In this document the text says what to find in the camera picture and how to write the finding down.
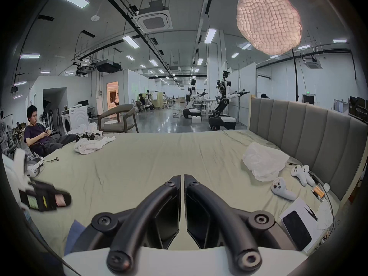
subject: white controller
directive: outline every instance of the white controller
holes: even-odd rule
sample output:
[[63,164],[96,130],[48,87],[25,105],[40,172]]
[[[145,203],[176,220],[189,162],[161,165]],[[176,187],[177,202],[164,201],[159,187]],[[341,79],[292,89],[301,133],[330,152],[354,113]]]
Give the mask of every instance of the white controller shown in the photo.
[[306,176],[306,182],[310,185],[310,186],[314,186],[314,180],[312,179],[312,177],[309,175],[309,166],[306,164],[305,166],[303,166],[303,172],[304,175]]
[[297,196],[295,193],[286,189],[286,183],[283,177],[276,178],[271,185],[271,191],[287,200],[296,200]]
[[292,176],[298,177],[300,184],[306,186],[306,175],[304,173],[304,169],[301,166],[295,166],[292,169]]

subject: concrete floor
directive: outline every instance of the concrete floor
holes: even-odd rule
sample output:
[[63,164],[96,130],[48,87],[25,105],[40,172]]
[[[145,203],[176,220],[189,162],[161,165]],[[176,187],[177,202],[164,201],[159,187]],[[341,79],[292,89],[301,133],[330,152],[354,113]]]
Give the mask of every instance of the concrete floor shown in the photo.
[[[190,118],[186,119],[182,115],[185,104],[175,104],[171,108],[147,110],[136,115],[136,122],[139,133],[185,133],[185,132],[204,132],[210,131],[208,119],[203,118],[201,123],[193,123]],[[128,123],[133,123],[133,118],[127,119]],[[237,124],[236,130],[246,130],[247,127]]]

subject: gray chair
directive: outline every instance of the gray chair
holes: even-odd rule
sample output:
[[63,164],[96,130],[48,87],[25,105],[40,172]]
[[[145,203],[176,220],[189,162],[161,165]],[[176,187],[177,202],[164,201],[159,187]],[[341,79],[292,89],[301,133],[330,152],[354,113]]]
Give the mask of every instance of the gray chair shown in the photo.
[[[123,122],[120,122],[120,113],[125,113],[122,117]],[[101,126],[101,120],[104,117],[108,117],[110,115],[116,114],[117,122],[114,124],[104,124]],[[128,126],[127,125],[127,118],[133,117],[134,124]],[[118,105],[112,109],[109,109],[108,111],[101,114],[98,118],[98,129],[100,131],[106,132],[106,133],[128,133],[128,130],[132,129],[133,127],[136,127],[136,131],[138,133],[138,127],[136,122],[136,116],[134,114],[134,105],[133,104],[122,104]]]

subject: upholstered headboard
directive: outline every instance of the upholstered headboard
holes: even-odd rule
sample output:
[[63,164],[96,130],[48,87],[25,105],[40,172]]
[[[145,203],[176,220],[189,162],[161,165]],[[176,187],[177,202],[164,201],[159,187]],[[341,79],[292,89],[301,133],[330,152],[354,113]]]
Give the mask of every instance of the upholstered headboard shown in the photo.
[[368,134],[368,126],[353,117],[311,104],[265,98],[251,100],[249,130],[309,165],[339,200],[357,173]]

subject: bed sheet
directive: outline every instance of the bed sheet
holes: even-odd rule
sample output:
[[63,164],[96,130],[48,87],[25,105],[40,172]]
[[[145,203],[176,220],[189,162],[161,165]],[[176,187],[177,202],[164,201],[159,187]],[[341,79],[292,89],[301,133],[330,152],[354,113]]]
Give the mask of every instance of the bed sheet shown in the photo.
[[[257,181],[244,165],[242,155],[251,142],[277,148],[251,131],[114,135],[115,141],[87,155],[75,152],[74,143],[64,146],[47,157],[59,157],[60,161],[45,163],[39,174],[39,180],[65,189],[72,196],[70,207],[55,212],[31,211],[41,234],[61,256],[74,220],[87,226],[100,212],[117,213],[134,208],[175,175],[182,176],[182,187],[183,175],[193,175],[231,207],[250,212],[266,210],[279,224],[278,216],[291,205],[271,192],[272,182]],[[317,212],[319,200],[309,185],[302,187],[290,175],[291,168],[287,165],[279,176],[284,177],[290,191]],[[337,211],[338,199],[332,193],[329,196]],[[181,214],[183,218],[184,202]],[[186,232],[183,219],[170,249],[198,249]]]

